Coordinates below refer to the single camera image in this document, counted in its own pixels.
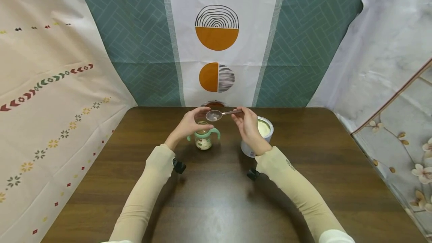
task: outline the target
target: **black clamp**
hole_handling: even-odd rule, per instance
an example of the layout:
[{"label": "black clamp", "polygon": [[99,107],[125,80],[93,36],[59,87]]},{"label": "black clamp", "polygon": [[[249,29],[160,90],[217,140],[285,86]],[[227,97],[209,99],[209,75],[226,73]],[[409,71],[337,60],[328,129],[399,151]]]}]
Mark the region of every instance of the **black clamp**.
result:
[{"label": "black clamp", "polygon": [[261,173],[255,170],[255,168],[251,168],[247,173],[247,177],[249,177],[252,181],[255,181],[257,180],[260,174]]},{"label": "black clamp", "polygon": [[173,163],[173,165],[174,165],[174,171],[175,171],[177,174],[182,174],[183,171],[185,171],[185,169],[186,169],[186,164],[184,164],[184,163],[182,163],[182,162],[176,160],[176,158],[173,158],[172,163]]}]

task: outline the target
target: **arm sleeve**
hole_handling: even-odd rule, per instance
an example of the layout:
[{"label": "arm sleeve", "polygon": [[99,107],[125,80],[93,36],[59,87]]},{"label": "arm sleeve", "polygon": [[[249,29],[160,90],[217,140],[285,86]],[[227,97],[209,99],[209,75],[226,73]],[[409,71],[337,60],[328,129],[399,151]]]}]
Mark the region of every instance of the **arm sleeve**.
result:
[{"label": "arm sleeve", "polygon": [[315,242],[353,243],[318,191],[277,148],[255,157],[256,170],[266,174],[303,214]]},{"label": "arm sleeve", "polygon": [[174,157],[174,152],[165,144],[153,149],[117,219],[110,241],[142,241],[157,197],[173,171]]}]

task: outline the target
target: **fabric wall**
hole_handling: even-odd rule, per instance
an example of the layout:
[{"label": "fabric wall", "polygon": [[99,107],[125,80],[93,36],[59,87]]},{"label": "fabric wall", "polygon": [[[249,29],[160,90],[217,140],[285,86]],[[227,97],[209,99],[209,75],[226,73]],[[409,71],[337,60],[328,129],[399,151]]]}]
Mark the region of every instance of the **fabric wall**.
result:
[{"label": "fabric wall", "polygon": [[0,242],[40,242],[136,105],[84,0],[0,0]]},{"label": "fabric wall", "polygon": [[360,0],[85,0],[142,106],[304,107]]},{"label": "fabric wall", "polygon": [[336,113],[432,239],[432,0],[362,1],[308,106]]}]

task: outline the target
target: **person's right hand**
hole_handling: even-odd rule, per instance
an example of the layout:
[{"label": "person's right hand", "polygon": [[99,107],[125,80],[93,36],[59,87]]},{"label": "person's right hand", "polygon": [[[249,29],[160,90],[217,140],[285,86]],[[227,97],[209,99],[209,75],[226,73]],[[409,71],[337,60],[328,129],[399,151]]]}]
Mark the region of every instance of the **person's right hand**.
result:
[{"label": "person's right hand", "polygon": [[262,138],[258,131],[258,116],[247,107],[237,107],[234,110],[242,110],[242,113],[231,114],[236,123],[243,141],[253,150],[255,155],[260,156],[272,147]]}]

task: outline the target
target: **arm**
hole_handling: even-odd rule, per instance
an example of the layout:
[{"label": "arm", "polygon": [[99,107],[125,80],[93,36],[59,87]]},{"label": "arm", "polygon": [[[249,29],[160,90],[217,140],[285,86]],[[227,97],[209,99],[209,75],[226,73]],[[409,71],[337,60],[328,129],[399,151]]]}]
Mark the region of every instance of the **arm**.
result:
[{"label": "arm", "polygon": [[213,125],[196,124],[195,118],[205,115],[209,107],[198,107],[187,112],[164,144],[153,149],[145,161],[145,169],[130,192],[117,219],[110,242],[139,243],[147,229],[150,215],[162,187],[173,171],[173,150],[179,141],[194,132],[208,130]]},{"label": "arm", "polygon": [[258,117],[250,109],[237,107],[243,113],[232,114],[245,143],[255,152],[256,170],[266,174],[303,214],[315,242],[354,243],[333,215],[318,191],[304,178],[277,148],[261,137]]},{"label": "arm", "polygon": [[270,147],[270,150],[264,153],[261,151],[259,154],[260,156],[255,157],[256,170],[266,174],[296,205],[306,220],[315,242],[354,242],[319,192],[291,165],[277,147]]},{"label": "arm", "polygon": [[173,171],[174,157],[174,152],[166,144],[153,149],[117,219],[110,241],[141,242],[157,197]]}]

